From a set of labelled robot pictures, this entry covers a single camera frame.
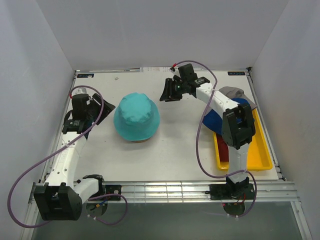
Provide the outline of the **teal bucket hat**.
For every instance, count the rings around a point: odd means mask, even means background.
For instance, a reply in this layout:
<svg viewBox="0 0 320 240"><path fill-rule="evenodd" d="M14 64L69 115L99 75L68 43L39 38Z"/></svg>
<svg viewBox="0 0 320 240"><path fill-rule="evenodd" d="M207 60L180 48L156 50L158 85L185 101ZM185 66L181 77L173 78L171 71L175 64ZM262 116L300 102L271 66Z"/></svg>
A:
<svg viewBox="0 0 320 240"><path fill-rule="evenodd" d="M156 133L160 125L160 113L146 94L133 92L120 101L114 112L113 124L124 140L145 141Z"/></svg>

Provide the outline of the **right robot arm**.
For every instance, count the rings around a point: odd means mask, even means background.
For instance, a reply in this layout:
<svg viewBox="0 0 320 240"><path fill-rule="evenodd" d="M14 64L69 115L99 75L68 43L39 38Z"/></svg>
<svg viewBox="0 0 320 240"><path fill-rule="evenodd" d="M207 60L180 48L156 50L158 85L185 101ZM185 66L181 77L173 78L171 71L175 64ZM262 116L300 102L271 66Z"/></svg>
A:
<svg viewBox="0 0 320 240"><path fill-rule="evenodd" d="M222 120L221 136L228 146L229 168L226 183L216 190L221 199L237 199L249 188L247 169L248 151L256 133L251 106L231 100L206 77L199 77L192 61L175 63L170 68L172 78L166 78L161 102L180 101L184 94L204 102L206 108L215 111Z"/></svg>

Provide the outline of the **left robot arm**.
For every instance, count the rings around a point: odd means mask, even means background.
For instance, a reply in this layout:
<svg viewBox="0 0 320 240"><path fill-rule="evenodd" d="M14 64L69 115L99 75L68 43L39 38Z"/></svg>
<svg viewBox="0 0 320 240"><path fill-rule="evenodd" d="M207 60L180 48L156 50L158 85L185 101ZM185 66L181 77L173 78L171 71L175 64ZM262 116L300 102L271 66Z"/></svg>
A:
<svg viewBox="0 0 320 240"><path fill-rule="evenodd" d="M89 174L74 183L81 151L87 143L90 127L100 124L115 106L90 96L80 88L71 96L72 109L62 127L62 151L57 154L45 183L37 186L33 196L44 221L76 221L88 199L100 200L106 195L103 176Z"/></svg>

